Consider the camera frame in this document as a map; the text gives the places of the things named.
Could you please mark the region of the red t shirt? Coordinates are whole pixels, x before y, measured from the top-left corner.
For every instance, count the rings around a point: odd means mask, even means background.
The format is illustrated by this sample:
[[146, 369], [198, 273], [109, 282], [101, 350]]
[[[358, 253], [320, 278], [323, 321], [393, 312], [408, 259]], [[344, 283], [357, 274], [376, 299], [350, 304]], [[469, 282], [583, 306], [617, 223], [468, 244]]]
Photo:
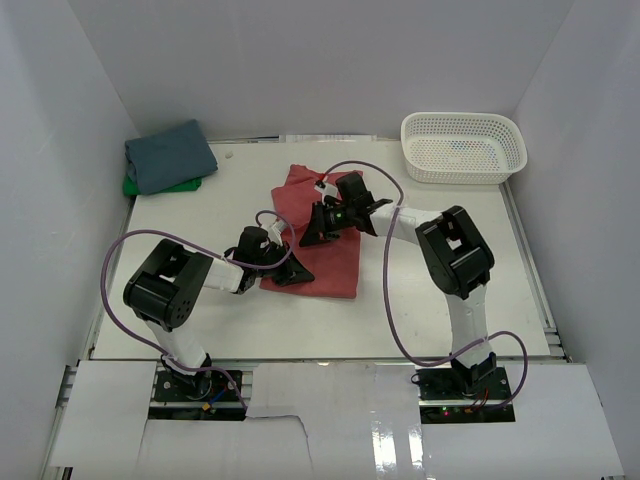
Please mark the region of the red t shirt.
[[338, 232], [313, 233], [304, 246], [307, 230], [315, 227], [313, 206], [322, 200], [316, 189], [321, 174], [303, 165], [293, 164], [285, 183], [271, 190], [274, 209], [284, 216], [295, 231], [285, 231], [283, 240], [294, 246], [297, 260], [311, 274], [311, 282], [278, 286], [272, 278], [261, 280], [260, 288], [266, 291], [301, 295], [307, 297], [327, 297], [352, 300], [357, 296], [361, 234], [351, 227]]

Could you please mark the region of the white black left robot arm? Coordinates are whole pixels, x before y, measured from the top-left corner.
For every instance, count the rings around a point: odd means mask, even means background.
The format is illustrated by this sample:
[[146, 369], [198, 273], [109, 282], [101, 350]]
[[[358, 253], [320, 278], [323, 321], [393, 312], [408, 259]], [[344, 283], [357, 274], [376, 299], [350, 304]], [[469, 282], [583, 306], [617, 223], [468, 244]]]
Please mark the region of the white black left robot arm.
[[310, 283], [315, 276], [289, 251], [289, 244], [268, 230], [248, 226], [225, 260], [187, 250], [161, 240], [128, 281], [123, 301], [151, 329], [176, 387], [200, 400], [212, 389], [212, 375], [204, 369], [211, 358], [188, 325], [203, 288], [242, 294], [258, 279], [279, 287]]

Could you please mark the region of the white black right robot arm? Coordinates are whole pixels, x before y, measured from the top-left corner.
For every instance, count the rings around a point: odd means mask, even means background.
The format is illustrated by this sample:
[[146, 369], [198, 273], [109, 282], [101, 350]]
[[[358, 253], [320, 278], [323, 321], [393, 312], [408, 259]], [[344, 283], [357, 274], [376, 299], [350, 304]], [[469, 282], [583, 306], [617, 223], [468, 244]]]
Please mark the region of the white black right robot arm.
[[453, 206], [432, 212], [403, 206], [391, 199], [376, 200], [357, 172], [331, 184], [315, 183], [321, 199], [312, 204], [302, 248], [328, 243], [348, 229], [385, 238], [383, 268], [389, 266], [393, 239], [418, 246], [431, 280], [444, 294], [451, 324], [448, 362], [453, 390], [472, 399], [484, 391], [496, 369], [496, 355], [488, 341], [486, 290], [493, 253], [467, 211]]

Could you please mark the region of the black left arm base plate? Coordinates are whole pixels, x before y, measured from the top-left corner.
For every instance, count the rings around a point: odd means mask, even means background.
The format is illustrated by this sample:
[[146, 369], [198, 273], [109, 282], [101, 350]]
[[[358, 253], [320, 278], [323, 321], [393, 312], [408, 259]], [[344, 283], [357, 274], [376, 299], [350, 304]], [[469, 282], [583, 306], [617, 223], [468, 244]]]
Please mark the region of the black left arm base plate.
[[178, 383], [169, 372], [159, 370], [148, 417], [151, 420], [221, 422], [241, 422], [246, 418], [244, 407], [224, 375], [212, 372], [204, 390], [201, 398], [192, 399], [178, 388]]

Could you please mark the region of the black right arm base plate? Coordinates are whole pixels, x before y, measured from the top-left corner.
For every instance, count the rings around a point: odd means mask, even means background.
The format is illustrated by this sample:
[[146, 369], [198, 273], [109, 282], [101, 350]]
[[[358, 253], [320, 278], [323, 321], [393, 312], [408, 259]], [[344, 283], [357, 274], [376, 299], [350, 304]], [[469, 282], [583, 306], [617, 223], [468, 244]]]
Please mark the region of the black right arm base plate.
[[410, 379], [419, 390], [420, 418], [423, 425], [463, 425], [514, 423], [511, 404], [497, 405], [511, 396], [503, 367], [498, 367], [479, 387], [464, 393], [455, 372], [450, 368], [419, 369]]

